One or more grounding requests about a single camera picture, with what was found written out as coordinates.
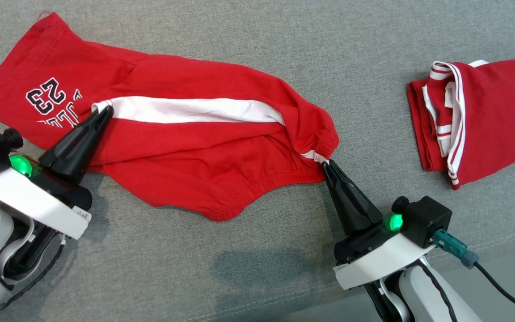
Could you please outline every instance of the folded red garment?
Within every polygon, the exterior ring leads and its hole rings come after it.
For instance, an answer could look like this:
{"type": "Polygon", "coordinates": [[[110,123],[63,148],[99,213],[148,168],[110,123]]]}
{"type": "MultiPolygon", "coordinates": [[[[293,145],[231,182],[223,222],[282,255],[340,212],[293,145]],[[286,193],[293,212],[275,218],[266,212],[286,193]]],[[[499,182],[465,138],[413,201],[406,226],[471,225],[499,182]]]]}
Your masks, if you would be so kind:
{"type": "Polygon", "coordinates": [[[57,14],[0,65],[0,122],[51,147],[92,108],[114,108],[91,169],[152,206],[229,220],[264,193],[324,180],[329,114],[241,65],[82,41],[57,14]]]}
{"type": "Polygon", "coordinates": [[[454,190],[515,162],[515,59],[436,61],[407,97],[423,168],[447,170],[454,190]]]}

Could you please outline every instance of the green led light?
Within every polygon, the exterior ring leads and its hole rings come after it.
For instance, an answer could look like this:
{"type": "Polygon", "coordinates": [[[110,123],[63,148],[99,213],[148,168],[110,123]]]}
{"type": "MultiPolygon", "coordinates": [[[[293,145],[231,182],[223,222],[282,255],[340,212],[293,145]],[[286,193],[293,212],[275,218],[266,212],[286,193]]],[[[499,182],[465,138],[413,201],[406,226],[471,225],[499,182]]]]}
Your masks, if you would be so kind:
{"type": "Polygon", "coordinates": [[[11,161],[11,167],[19,173],[22,173],[29,178],[31,177],[31,174],[33,174],[33,166],[31,165],[31,162],[23,155],[11,155],[9,157],[9,161],[11,161]]]}
{"type": "Polygon", "coordinates": [[[388,214],[383,218],[383,231],[385,233],[398,232],[403,224],[402,215],[388,214]]]}
{"type": "Polygon", "coordinates": [[[402,215],[394,214],[388,226],[393,232],[400,230],[402,227],[402,215]]]}

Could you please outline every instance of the printed number 23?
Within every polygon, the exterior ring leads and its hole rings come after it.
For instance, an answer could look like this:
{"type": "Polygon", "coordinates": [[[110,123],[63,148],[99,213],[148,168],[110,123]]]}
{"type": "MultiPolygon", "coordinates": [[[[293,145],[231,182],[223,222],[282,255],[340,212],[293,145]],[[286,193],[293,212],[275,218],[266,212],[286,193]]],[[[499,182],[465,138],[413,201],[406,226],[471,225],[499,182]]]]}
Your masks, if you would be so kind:
{"type": "Polygon", "coordinates": [[[65,92],[62,90],[57,92],[59,82],[57,82],[55,77],[52,77],[48,81],[41,84],[39,87],[41,87],[41,89],[35,88],[27,92],[25,98],[27,98],[31,105],[33,105],[39,111],[39,113],[43,115],[47,115],[53,110],[55,107],[53,103],[61,104],[66,98],[65,92]],[[50,99],[49,101],[43,101],[41,99],[43,92],[47,92],[47,97],[50,99]]]}

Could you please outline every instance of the black cable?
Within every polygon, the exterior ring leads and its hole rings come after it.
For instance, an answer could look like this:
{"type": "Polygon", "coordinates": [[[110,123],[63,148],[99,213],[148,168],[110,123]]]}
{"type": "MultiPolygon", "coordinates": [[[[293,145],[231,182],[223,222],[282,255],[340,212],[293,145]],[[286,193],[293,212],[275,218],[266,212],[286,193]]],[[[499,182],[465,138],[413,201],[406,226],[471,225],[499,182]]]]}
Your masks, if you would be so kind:
{"type": "Polygon", "coordinates": [[[17,298],[20,298],[21,296],[23,296],[23,294],[25,294],[27,291],[29,291],[32,287],[35,286],[35,284],[37,284],[38,281],[41,281],[43,279],[43,277],[45,277],[45,275],[47,274],[47,272],[53,267],[53,265],[55,265],[55,262],[59,259],[59,257],[61,256],[61,253],[63,252],[63,248],[65,247],[65,237],[63,237],[63,240],[61,241],[61,246],[59,246],[59,250],[57,251],[57,254],[55,254],[55,256],[53,257],[53,259],[51,259],[51,263],[49,263],[49,265],[47,265],[47,267],[45,267],[45,269],[43,269],[43,271],[41,272],[41,274],[39,274],[39,276],[37,276],[33,281],[31,281],[31,283],[29,283],[29,285],[27,285],[26,287],[24,287],[19,293],[15,294],[12,298],[9,299],[9,301],[5,304],[5,306],[2,308],[5,309],[6,307],[9,306],[9,304],[13,303],[14,301],[16,301],[17,298]]]}
{"type": "Polygon", "coordinates": [[[476,263],[474,263],[474,266],[480,271],[480,273],[482,273],[484,276],[486,276],[488,281],[490,281],[490,283],[492,283],[492,285],[494,285],[494,287],[500,293],[502,293],[502,295],[504,295],[508,300],[510,300],[512,303],[515,304],[515,297],[510,295],[508,292],[504,291],[504,289],[498,283],[496,283],[494,278],[490,274],[488,274],[488,272],[484,269],[484,267],[482,267],[482,265],[480,265],[478,262],[476,262],[476,263]]]}
{"type": "Polygon", "coordinates": [[[431,270],[425,265],[425,263],[421,261],[417,261],[418,265],[422,268],[424,273],[431,279],[433,285],[437,288],[438,292],[440,293],[440,297],[444,301],[444,304],[446,304],[446,307],[448,308],[448,314],[450,315],[450,320],[452,322],[458,322],[456,319],[456,314],[454,313],[454,308],[452,308],[452,304],[450,304],[450,301],[448,299],[448,296],[446,296],[446,293],[442,289],[440,283],[438,283],[438,280],[436,279],[435,275],[431,272],[431,270]]]}

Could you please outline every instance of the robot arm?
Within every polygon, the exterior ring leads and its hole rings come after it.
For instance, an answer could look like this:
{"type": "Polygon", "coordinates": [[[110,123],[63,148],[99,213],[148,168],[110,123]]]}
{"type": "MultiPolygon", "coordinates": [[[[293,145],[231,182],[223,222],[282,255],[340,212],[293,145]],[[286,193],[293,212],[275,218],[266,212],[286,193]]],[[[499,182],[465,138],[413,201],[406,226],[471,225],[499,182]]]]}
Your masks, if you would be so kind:
{"type": "Polygon", "coordinates": [[[112,107],[94,112],[39,162],[14,152],[23,145],[16,130],[0,134],[0,310],[14,286],[37,270],[55,236],[64,245],[65,237],[77,240],[86,230],[92,196],[79,184],[112,114],[112,107]]]}
{"type": "Polygon", "coordinates": [[[334,251],[343,289],[365,287],[385,322],[480,321],[424,258],[435,233],[448,229],[448,208],[428,196],[412,203],[401,196],[383,216],[335,161],[323,169],[347,235],[334,251]]]}

